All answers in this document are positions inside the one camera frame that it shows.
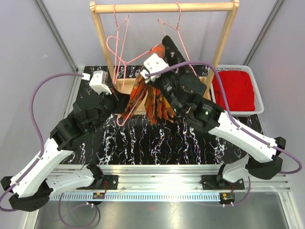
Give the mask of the red trousers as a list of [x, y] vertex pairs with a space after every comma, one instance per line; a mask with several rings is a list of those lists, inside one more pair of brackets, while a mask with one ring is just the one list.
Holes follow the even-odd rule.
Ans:
[[255, 110], [253, 85], [247, 72], [221, 71], [219, 76], [231, 112]]

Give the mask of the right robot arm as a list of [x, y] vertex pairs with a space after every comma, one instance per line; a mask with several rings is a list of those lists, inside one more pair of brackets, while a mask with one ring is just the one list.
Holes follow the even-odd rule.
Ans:
[[286, 140], [258, 133], [233, 118], [228, 110], [205, 99], [206, 85], [197, 77], [189, 74], [177, 77], [172, 71], [163, 71], [153, 86], [161, 90], [172, 109], [190, 127], [223, 138], [248, 153], [231, 164], [223, 164], [217, 175], [204, 176], [203, 188], [231, 189], [243, 177], [270, 180], [281, 172], [283, 160], [279, 155], [285, 149]]

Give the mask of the black white patterned trousers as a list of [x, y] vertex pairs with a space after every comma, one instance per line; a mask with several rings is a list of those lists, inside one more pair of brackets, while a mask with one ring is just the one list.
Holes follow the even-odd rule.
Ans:
[[[165, 46], [165, 60], [169, 66], [173, 66], [186, 61], [170, 36], [165, 35], [162, 39], [162, 44]], [[175, 68], [173, 72], [178, 78], [184, 74], [190, 74], [192, 77], [198, 78], [190, 65]]]

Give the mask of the orange camouflage trousers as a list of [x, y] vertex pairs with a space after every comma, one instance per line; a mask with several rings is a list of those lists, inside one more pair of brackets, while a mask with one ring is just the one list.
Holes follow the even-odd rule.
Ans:
[[176, 121], [175, 111], [171, 108], [161, 91], [153, 86], [147, 85], [144, 78], [140, 74], [137, 74], [130, 93], [129, 102], [124, 113], [122, 113], [122, 118], [126, 120], [132, 117], [142, 101], [145, 101], [144, 107], [146, 115], [152, 125], [161, 120], [167, 120], [172, 123]]

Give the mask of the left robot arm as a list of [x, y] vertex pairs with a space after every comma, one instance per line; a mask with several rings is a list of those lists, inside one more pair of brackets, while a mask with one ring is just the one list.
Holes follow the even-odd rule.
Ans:
[[104, 174], [94, 163], [89, 163], [79, 172], [58, 178], [49, 175], [112, 114], [122, 114], [128, 101], [129, 95], [121, 93], [102, 93], [76, 100], [72, 111], [50, 132], [50, 137], [31, 162], [17, 175], [1, 179], [3, 189], [12, 193], [9, 210], [32, 212], [64, 192], [86, 187], [101, 188]]

